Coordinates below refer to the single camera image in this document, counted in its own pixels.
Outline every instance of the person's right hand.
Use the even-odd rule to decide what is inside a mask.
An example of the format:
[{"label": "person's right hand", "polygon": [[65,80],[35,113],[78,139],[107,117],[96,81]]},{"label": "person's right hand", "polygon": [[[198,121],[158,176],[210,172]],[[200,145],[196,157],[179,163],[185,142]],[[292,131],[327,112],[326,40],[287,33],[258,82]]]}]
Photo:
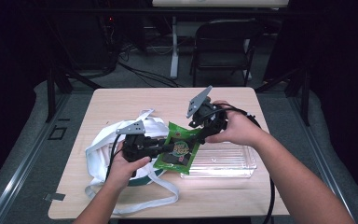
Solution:
[{"label": "person's right hand", "polygon": [[[213,104],[229,108],[226,101],[215,101]],[[228,110],[226,113],[228,118],[227,128],[221,133],[208,136],[205,138],[205,142],[220,143],[228,141],[237,145],[253,147],[266,134],[242,113],[232,110]]]}]

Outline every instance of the hand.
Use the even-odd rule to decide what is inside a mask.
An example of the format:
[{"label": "hand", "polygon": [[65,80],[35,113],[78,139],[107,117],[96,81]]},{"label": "hand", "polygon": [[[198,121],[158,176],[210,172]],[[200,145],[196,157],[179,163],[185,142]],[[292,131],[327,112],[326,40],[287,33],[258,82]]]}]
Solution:
[{"label": "hand", "polygon": [[[122,147],[123,144],[121,142],[120,144],[118,144],[117,150],[121,150]],[[124,188],[127,187],[132,173],[137,169],[146,166],[149,162],[149,157],[144,157],[134,162],[127,162],[123,158],[123,152],[119,151],[113,159],[109,177],[107,178],[105,185],[118,188],[118,190],[122,191]]]},{"label": "hand", "polygon": [[[229,108],[226,101],[215,101],[213,104]],[[242,113],[228,110],[226,114],[228,118],[227,128],[221,133],[205,138],[205,142],[220,143],[228,141],[237,145],[253,147],[266,134]]]}]

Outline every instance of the clear plastic container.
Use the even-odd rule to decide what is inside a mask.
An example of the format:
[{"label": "clear plastic container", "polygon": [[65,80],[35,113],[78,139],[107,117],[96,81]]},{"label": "clear plastic container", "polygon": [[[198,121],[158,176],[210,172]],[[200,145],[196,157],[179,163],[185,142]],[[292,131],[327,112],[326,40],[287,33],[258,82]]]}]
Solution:
[{"label": "clear plastic container", "polygon": [[197,152],[190,168],[190,175],[182,178],[250,178],[257,168],[255,150],[252,147],[231,143],[204,144]]}]

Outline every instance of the white tote bag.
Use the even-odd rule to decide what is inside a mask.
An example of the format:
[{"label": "white tote bag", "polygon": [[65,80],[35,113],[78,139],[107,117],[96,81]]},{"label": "white tote bag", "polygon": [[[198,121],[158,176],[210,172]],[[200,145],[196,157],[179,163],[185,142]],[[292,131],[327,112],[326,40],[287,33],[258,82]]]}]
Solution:
[{"label": "white tote bag", "polygon": [[[91,145],[86,148],[87,167],[89,170],[89,174],[94,177],[85,189],[86,194],[89,196],[90,199],[92,199],[96,194],[92,187],[101,186],[105,181],[107,167],[110,162],[111,150],[116,150],[115,148],[112,148],[112,146],[117,137],[117,129],[127,127],[128,125],[133,124],[138,120],[142,120],[145,126],[145,136],[149,136],[152,138],[167,136],[169,129],[164,124],[164,121],[160,118],[154,118],[149,116],[153,111],[154,109],[143,110],[137,120],[123,120],[106,128],[103,128],[95,137]],[[118,142],[124,140],[124,138],[125,135],[122,134],[118,138]],[[153,168],[155,160],[156,159],[153,159],[146,166],[142,167],[141,169],[138,169],[136,172],[136,176],[130,179],[129,186],[139,186],[156,182],[157,184],[172,192],[174,195],[172,197],[164,199],[138,203],[122,209],[115,208],[113,214],[119,215],[133,213],[145,209],[147,207],[156,207],[169,203],[175,203],[178,200],[179,189],[172,183],[158,178],[158,175],[162,175],[164,171]]]}]

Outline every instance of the green snack bag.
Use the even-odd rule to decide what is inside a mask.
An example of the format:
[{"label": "green snack bag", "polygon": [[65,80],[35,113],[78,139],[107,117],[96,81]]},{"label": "green snack bag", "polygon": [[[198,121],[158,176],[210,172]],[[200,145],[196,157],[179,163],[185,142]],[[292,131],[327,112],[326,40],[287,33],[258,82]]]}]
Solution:
[{"label": "green snack bag", "polygon": [[174,149],[159,154],[153,167],[189,175],[191,163],[200,147],[194,136],[200,129],[187,130],[171,122],[168,127],[170,131],[164,144],[174,144]]}]

